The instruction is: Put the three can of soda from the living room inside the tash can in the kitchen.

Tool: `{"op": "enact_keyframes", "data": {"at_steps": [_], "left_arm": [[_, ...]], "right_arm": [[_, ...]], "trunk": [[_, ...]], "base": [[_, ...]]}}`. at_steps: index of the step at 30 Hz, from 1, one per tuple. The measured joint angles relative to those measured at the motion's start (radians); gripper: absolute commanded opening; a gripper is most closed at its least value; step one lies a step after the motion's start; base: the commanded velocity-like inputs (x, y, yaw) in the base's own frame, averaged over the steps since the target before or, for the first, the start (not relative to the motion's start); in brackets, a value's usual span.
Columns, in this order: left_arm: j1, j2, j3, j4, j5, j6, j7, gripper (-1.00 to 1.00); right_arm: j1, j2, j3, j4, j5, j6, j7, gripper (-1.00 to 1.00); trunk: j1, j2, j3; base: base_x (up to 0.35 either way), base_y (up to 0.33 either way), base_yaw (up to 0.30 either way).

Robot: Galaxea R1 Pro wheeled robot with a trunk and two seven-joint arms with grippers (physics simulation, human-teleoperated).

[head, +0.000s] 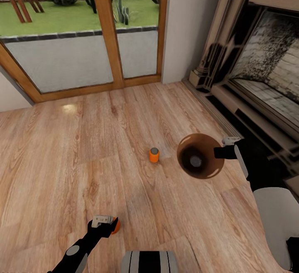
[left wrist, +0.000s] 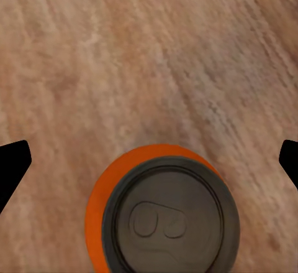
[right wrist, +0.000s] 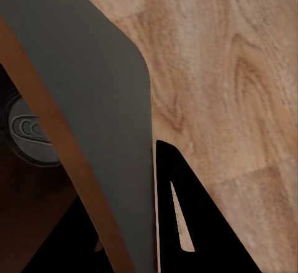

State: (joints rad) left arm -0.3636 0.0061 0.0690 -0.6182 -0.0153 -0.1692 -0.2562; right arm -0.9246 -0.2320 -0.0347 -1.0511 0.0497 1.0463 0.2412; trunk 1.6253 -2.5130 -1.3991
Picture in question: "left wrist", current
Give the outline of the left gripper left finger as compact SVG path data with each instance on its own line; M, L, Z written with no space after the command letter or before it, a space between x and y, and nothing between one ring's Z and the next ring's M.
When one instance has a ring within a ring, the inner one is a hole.
M26 140L0 147L0 214L31 163Z

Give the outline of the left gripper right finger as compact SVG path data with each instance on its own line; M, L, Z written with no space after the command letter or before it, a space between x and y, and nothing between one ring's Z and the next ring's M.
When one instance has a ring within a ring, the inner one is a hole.
M279 163L298 189L298 142L287 139L283 142Z

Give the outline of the can of soda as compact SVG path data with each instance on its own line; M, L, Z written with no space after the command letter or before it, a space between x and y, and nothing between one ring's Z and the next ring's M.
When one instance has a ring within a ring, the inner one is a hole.
M101 174L84 233L96 273L230 273L240 219L207 160L180 146L150 144Z

